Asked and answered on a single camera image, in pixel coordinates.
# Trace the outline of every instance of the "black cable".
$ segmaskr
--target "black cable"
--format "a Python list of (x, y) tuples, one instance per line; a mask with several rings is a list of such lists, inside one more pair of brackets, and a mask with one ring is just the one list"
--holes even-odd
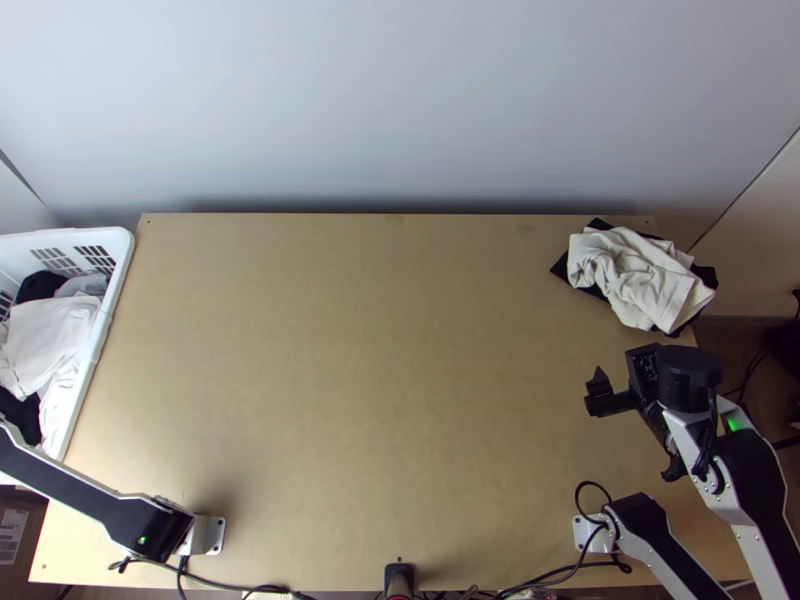
[[(795, 291), (792, 292), (792, 295), (795, 297), (795, 300), (797, 300), (797, 310), (795, 310), (794, 317), (792, 317), (791, 322), (795, 322), (797, 321), (798, 318), (800, 318), (800, 293), (795, 293)], [(750, 363), (747, 365), (747, 368), (744, 371), (744, 378), (742, 379), (742, 383), (740, 383), (732, 390), (723, 392), (722, 395), (728, 396), (735, 392), (739, 392), (739, 396), (735, 402), (742, 408), (747, 409), (747, 403), (744, 400), (744, 393), (747, 389), (747, 384), (750, 382), (750, 378), (756, 372), (758, 366), (764, 361), (764, 359), (767, 356), (769, 356), (769, 352), (764, 350), (764, 342), (762, 341), (761, 344), (759, 344), (756, 353), (753, 355), (753, 358), (750, 359)]]
[(703, 481), (705, 481), (708, 466), (711, 464), (711, 459), (714, 456), (714, 442), (717, 439), (717, 421), (719, 420), (719, 414), (717, 409), (717, 392), (713, 388), (709, 388), (708, 390), (708, 410), (710, 413), (710, 422), (703, 431), (702, 449), (692, 466), (692, 475), (697, 475)]
[(763, 351), (763, 344), (758, 347), (756, 353), (753, 355), (753, 358), (750, 359), (750, 362), (747, 364), (744, 370), (744, 377), (742, 378), (742, 382), (737, 385), (735, 388), (728, 390), (727, 392), (722, 392), (723, 396), (730, 396), (731, 394), (735, 394), (736, 392), (740, 391), (743, 387), (747, 385), (747, 382), (752, 377), (753, 373), (755, 373), (756, 368), (761, 364), (761, 362), (767, 357), (767, 352)]
[(600, 533), (601, 531), (603, 531), (603, 529), (606, 528), (607, 525), (605, 523), (603, 523), (598, 527), (595, 527), (594, 531), (586, 540), (586, 543), (583, 546), (583, 550), (581, 550), (580, 556), (578, 556), (578, 562), (576, 562), (574, 565), (570, 565), (569, 567), (564, 567), (563, 570), (566, 571), (567, 569), (569, 569), (569, 573), (553, 581), (542, 581), (541, 577), (537, 577), (536, 579), (528, 580), (525, 583), (521, 583), (520, 585), (515, 585), (514, 587), (500, 590), (497, 593), (498, 600), (505, 600), (506, 598), (509, 598), (514, 594), (518, 594), (519, 592), (525, 591), (530, 588), (547, 587), (551, 585), (557, 585), (559, 583), (564, 583), (567, 579), (575, 575), (575, 573), (577, 573), (578, 570), (583, 566), (583, 561), (586, 559), (586, 553), (589, 552), (589, 546), (592, 543), (592, 540), (597, 536), (598, 533)]
[(595, 487), (601, 492), (603, 492), (603, 494), (605, 494), (606, 496), (606, 499), (609, 502), (611, 502), (611, 494), (608, 493), (608, 490), (606, 490), (606, 488), (604, 488), (602, 485), (600, 485), (595, 481), (590, 481), (587, 479), (585, 481), (581, 481), (578, 484), (578, 487), (575, 488), (575, 508), (577, 508), (581, 516), (590, 523), (594, 523), (595, 525), (602, 525), (603, 527), (608, 527), (605, 521), (599, 521), (598, 519), (593, 519), (592, 517), (586, 514), (586, 511), (584, 511), (583, 508), (581, 508), (581, 490), (583, 490), (583, 488), (588, 486)]
[(186, 600), (186, 594), (183, 591), (183, 585), (181, 585), (181, 577), (183, 577), (183, 572), (186, 570), (188, 563), (188, 556), (181, 556), (181, 559), (178, 561), (178, 573), (175, 575), (175, 585), (178, 588), (178, 598), (180, 598), (180, 600)]
[(800, 444), (800, 435), (795, 435), (790, 438), (786, 438), (785, 440), (774, 442), (772, 447), (775, 448), (775, 450), (783, 450), (784, 448), (791, 448), (792, 446), (797, 446), (798, 444)]
[[(619, 562), (618, 560), (616, 560), (616, 561), (615, 560), (603, 560), (603, 561), (600, 561), (600, 562), (583, 563), (581, 568), (582, 569), (588, 569), (590, 567), (618, 567), (619, 565), (623, 565), (624, 567), (627, 567), (628, 569), (631, 569), (631, 571), (633, 570), (633, 567), (631, 567), (630, 565), (628, 565), (626, 563)], [(564, 571), (569, 571), (574, 566), (575, 565), (566, 565), (564, 567), (559, 567), (558, 569), (553, 569), (552, 571), (548, 571), (544, 575), (539, 575), (539, 577), (537, 577), (536, 579), (531, 579), (531, 583), (539, 583), (540, 581), (543, 581), (547, 577), (552, 577), (553, 575), (558, 575), (559, 573), (563, 573)], [(630, 572), (630, 571), (626, 571), (625, 568), (622, 568), (620, 570), (623, 573), (626, 573), (626, 574)]]
[[(144, 558), (131, 558), (130, 556), (126, 556), (123, 560), (111, 563), (110, 565), (108, 565), (108, 569), (109, 571), (114, 571), (114, 570), (124, 571), (129, 564), (135, 564), (135, 563), (143, 563), (143, 564), (153, 565), (155, 567), (161, 567), (162, 569), (166, 569), (167, 571), (172, 571), (176, 575), (180, 570), (179, 567), (173, 567), (172, 565), (168, 565), (166, 563), (158, 563)], [(222, 583), (220, 581), (214, 581), (213, 579), (207, 579), (205, 577), (201, 577), (200, 575), (195, 575), (194, 573), (190, 573), (186, 568), (181, 570), (180, 573), (181, 577), (185, 577), (186, 579), (190, 579), (197, 583), (201, 583), (203, 585), (206, 585), (208, 587), (213, 587), (218, 590), (227, 590), (229, 592), (247, 592), (250, 594), (253, 594), (255, 592), (262, 592), (264, 594), (291, 594), (298, 600), (317, 600), (313, 596), (304, 594), (302, 592), (294, 591), (282, 585), (273, 585), (269, 583), (263, 585), (257, 585), (255, 587), (244, 586), (244, 585), (233, 585), (229, 583)]]
[(69, 596), (69, 593), (72, 591), (72, 588), (74, 587), (75, 587), (74, 585), (66, 586), (63, 590), (61, 590), (61, 593), (59, 593), (58, 596), (56, 596), (56, 600), (64, 600), (64, 598)]
[[(570, 577), (575, 575), (575, 573), (577, 573), (580, 569), (584, 569), (584, 568), (589, 568), (589, 567), (617, 567), (620, 571), (622, 571), (626, 575), (628, 575), (628, 574), (633, 572), (633, 567), (631, 567), (627, 563), (622, 562), (616, 554), (611, 554), (611, 560), (599, 561), (599, 562), (591, 562), (591, 563), (584, 562), (586, 560), (586, 553), (589, 551), (589, 545), (591, 544), (591, 542), (594, 539), (594, 537), (598, 533), (600, 533), (600, 531), (602, 531), (603, 529), (608, 529), (609, 528), (608, 527), (608, 523), (606, 523), (605, 521), (599, 521), (597, 519), (593, 519), (588, 514), (586, 514), (586, 511), (583, 510), (583, 508), (581, 507), (580, 494), (581, 494), (581, 491), (583, 490), (583, 488), (585, 488), (587, 486), (591, 486), (591, 487), (595, 487), (595, 488), (599, 489), (605, 495), (605, 497), (608, 500), (608, 502), (609, 503), (612, 502), (611, 494), (608, 493), (608, 490), (606, 490), (606, 488), (604, 488), (602, 485), (600, 485), (596, 481), (591, 481), (591, 480), (587, 479), (585, 481), (581, 481), (578, 484), (578, 486), (575, 488), (575, 507), (578, 509), (578, 512), (581, 514), (581, 516), (583, 516), (584, 519), (586, 519), (590, 523), (595, 523), (596, 525), (598, 525), (594, 529), (594, 531), (592, 531), (591, 535), (589, 536), (589, 538), (584, 543), (583, 549), (581, 550), (580, 556), (578, 557), (578, 562), (576, 562), (574, 565), (567, 565), (567, 566), (564, 566), (564, 567), (560, 567), (558, 569), (554, 569), (552, 571), (549, 571), (549, 572), (545, 573), (544, 575), (539, 575), (538, 577), (535, 577), (534, 579), (530, 579), (530, 580), (526, 581), (525, 583), (521, 583), (520, 585), (516, 585), (514, 587), (510, 587), (510, 588), (507, 588), (505, 590), (500, 590), (500, 591), (497, 592), (497, 595), (495, 596), (495, 600), (506, 600), (510, 596), (513, 596), (514, 594), (517, 594), (519, 592), (525, 591), (525, 590), (530, 589), (530, 588), (547, 587), (547, 586), (557, 585), (559, 583), (564, 583)], [(616, 533), (617, 539), (619, 539), (619, 529), (617, 529), (617, 527), (616, 527), (616, 522), (614, 521), (613, 518), (611, 519), (611, 522), (614, 524), (615, 533)], [(556, 579), (556, 580), (547, 581), (548, 577), (552, 577), (554, 575), (558, 575), (559, 573), (563, 573), (564, 571), (568, 571), (568, 573), (566, 575), (564, 575), (563, 577), (560, 577), (559, 579)]]

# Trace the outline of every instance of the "green indicator light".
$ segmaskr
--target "green indicator light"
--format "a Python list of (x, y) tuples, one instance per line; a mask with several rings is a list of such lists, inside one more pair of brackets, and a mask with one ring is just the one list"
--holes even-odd
[(728, 424), (728, 429), (731, 431), (739, 431), (741, 426), (733, 419), (725, 419), (725, 422)]

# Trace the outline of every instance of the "plastic basket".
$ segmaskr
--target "plastic basket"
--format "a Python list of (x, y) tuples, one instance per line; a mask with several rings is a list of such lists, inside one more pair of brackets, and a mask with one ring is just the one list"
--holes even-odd
[[(81, 404), (89, 389), (108, 328), (117, 306), (122, 284), (133, 254), (134, 238), (121, 227), (93, 229), (48, 229), (0, 236), (0, 321), (8, 318), (22, 280), (47, 270), (66, 277), (92, 271), (109, 275), (109, 285), (92, 331), (78, 354), (80, 368), (73, 388), (74, 404), (68, 426), (53, 441), (62, 460), (67, 451)], [(0, 473), (0, 483), (4, 483)]]

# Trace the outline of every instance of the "crumpled white shirt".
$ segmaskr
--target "crumpled white shirt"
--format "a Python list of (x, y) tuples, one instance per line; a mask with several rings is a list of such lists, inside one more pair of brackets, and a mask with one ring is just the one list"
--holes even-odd
[(569, 237), (567, 278), (576, 288), (597, 284), (623, 324), (672, 333), (714, 298), (689, 270), (693, 262), (668, 240), (585, 227)]
[(0, 328), (0, 385), (19, 399), (43, 388), (81, 350), (100, 303), (79, 295), (12, 307)]

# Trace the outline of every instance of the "wooden table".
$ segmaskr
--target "wooden table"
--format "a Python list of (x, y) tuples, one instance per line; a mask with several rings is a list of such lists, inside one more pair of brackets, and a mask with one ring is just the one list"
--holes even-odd
[[(191, 567), (229, 582), (376, 590), (402, 557), (426, 589), (507, 587), (575, 561), (583, 479), (648, 492), (714, 576), (744, 577), (639, 417), (586, 414), (597, 364), (624, 387), (623, 352), (667, 341), (548, 272), (588, 220), (145, 215), (66, 463), (228, 517)], [(31, 579), (174, 586), (107, 571), (119, 556), (51, 503)], [(653, 582), (637, 563), (570, 584)]]

